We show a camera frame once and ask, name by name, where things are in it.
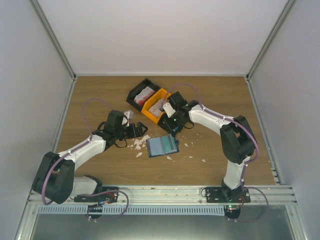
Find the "blue card holder wallet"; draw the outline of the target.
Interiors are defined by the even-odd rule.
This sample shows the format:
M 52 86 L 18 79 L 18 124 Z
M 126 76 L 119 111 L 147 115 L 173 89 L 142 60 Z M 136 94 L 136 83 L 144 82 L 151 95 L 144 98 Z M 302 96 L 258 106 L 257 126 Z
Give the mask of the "blue card holder wallet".
M 146 140 L 149 158 L 179 153 L 179 141 L 172 135 L 153 137 Z

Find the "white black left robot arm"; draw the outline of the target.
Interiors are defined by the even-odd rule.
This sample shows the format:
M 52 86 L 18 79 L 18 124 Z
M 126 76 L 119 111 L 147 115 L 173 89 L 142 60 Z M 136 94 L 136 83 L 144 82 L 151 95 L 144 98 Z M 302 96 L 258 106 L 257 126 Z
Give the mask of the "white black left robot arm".
M 47 152 L 39 165 L 32 190 L 41 195 L 44 205 L 62 204 L 70 196 L 86 196 L 92 202 L 103 197 L 103 189 L 93 177 L 75 177 L 75 171 L 118 141 L 142 137 L 148 131 L 143 123 L 131 123 L 132 111 L 112 110 L 96 130 L 76 146 L 59 152 Z

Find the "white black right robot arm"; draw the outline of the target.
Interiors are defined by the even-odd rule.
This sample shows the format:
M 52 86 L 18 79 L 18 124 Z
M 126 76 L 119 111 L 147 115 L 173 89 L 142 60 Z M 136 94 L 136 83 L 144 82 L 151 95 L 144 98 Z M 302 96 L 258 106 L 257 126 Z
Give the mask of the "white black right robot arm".
M 234 202 L 243 190 L 245 169 L 251 156 L 254 152 L 259 153 L 247 119 L 242 115 L 223 115 L 196 100 L 187 102 L 178 91 L 168 97 L 163 108 L 174 123 L 200 124 L 220 136 L 222 151 L 227 159 L 221 196 L 228 203 Z

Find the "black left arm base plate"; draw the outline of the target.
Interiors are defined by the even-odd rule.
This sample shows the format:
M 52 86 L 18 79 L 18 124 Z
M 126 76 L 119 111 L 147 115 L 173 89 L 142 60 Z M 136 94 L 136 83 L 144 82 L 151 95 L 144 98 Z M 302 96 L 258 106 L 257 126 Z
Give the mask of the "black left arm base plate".
M 110 191 L 108 193 L 104 193 L 104 194 L 100 194 L 97 196 L 75 196 L 73 197 L 74 202 L 76 203 L 116 203 L 118 201 L 118 193 L 116 191 L 118 191 L 119 188 L 116 186 L 102 186 L 99 190 L 95 190 L 93 192 L 94 194 L 98 194 L 98 193 L 102 193 L 102 192 L 107 192 Z

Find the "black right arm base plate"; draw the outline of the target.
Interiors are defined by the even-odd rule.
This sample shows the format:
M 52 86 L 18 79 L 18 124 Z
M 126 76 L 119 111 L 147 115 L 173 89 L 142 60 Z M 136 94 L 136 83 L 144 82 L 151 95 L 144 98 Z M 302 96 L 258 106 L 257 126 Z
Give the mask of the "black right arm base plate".
M 200 192 L 202 197 L 205 197 L 207 203 L 216 203 L 216 204 L 241 204 L 241 203 L 250 203 L 251 197 L 248 190 L 235 191 L 231 197 L 227 198 L 221 186 L 207 186 L 204 187 Z

